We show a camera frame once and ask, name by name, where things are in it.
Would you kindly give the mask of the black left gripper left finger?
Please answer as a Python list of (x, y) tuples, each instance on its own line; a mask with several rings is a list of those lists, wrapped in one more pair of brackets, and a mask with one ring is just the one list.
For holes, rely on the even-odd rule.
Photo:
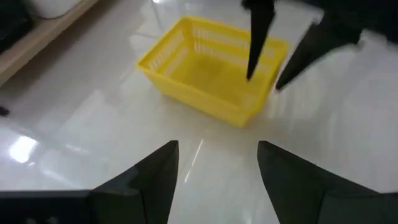
[(167, 223), (178, 177), (173, 140), (94, 189), (1, 192), (1, 223)]

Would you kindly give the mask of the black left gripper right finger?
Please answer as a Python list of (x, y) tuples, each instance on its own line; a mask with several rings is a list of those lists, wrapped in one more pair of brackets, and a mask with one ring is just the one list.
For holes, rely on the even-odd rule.
[(397, 224), (397, 193), (379, 193), (268, 141), (259, 141), (262, 181), (280, 223)]

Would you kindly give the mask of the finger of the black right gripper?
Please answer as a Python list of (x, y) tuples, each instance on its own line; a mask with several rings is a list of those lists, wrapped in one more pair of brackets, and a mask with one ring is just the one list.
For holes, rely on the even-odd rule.
[(362, 30), (336, 21), (311, 24), (275, 84), (281, 91), (312, 63), (346, 45), (356, 45)]
[(274, 0), (242, 0), (241, 4), (251, 15), (251, 42), (246, 75), (249, 81), (256, 69), (275, 16)]

